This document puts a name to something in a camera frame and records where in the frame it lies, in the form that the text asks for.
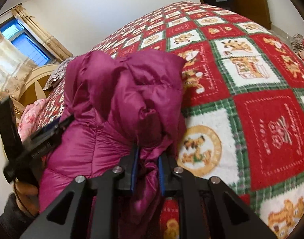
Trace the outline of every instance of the christmas quilt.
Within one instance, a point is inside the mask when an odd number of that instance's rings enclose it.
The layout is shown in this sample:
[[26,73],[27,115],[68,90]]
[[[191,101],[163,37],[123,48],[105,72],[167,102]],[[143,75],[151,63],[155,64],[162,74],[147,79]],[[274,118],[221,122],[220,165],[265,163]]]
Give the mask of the christmas quilt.
[[[178,165],[198,177],[219,176],[279,239],[286,238],[304,213],[304,61],[259,24],[189,1],[144,15],[93,50],[116,58],[151,48],[186,60],[187,131]],[[38,127],[60,116],[63,83]],[[176,235],[174,227],[162,237]]]

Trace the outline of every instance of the black sleeve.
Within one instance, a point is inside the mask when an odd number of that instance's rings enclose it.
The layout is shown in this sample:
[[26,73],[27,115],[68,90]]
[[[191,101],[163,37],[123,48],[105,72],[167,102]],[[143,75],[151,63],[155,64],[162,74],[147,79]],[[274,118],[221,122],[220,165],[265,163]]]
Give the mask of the black sleeve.
[[15,194],[11,194],[6,203],[4,213],[0,217],[0,224],[11,239],[19,239],[22,233],[34,221],[25,215],[17,206]]

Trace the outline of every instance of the human hand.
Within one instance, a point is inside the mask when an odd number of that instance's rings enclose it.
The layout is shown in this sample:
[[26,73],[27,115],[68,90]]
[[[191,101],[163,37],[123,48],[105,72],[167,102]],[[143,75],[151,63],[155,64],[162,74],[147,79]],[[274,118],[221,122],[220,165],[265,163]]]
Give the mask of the human hand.
[[16,181],[14,186],[18,208],[26,215],[35,216],[38,214],[39,207],[29,198],[29,196],[37,196],[38,189],[34,185],[19,181]]

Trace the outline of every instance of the purple down jacket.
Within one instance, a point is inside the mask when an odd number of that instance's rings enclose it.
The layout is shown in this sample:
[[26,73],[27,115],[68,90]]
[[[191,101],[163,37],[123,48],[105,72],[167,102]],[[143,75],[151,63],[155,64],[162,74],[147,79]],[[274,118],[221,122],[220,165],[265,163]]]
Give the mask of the purple down jacket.
[[135,195],[123,202],[120,238],[141,238],[160,202],[156,160],[176,146],[185,131],[180,108],[185,60],[154,49],[116,60],[93,51],[69,63],[62,119],[75,121],[48,157],[39,191],[43,211],[78,175],[102,175],[142,148]]

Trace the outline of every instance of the pile of clothes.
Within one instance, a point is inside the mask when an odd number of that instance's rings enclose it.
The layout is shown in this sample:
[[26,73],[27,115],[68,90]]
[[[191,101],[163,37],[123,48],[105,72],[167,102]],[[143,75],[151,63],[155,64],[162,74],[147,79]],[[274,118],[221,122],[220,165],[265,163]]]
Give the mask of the pile of clothes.
[[304,59],[304,37],[300,34],[295,34],[291,41],[292,50],[301,58]]

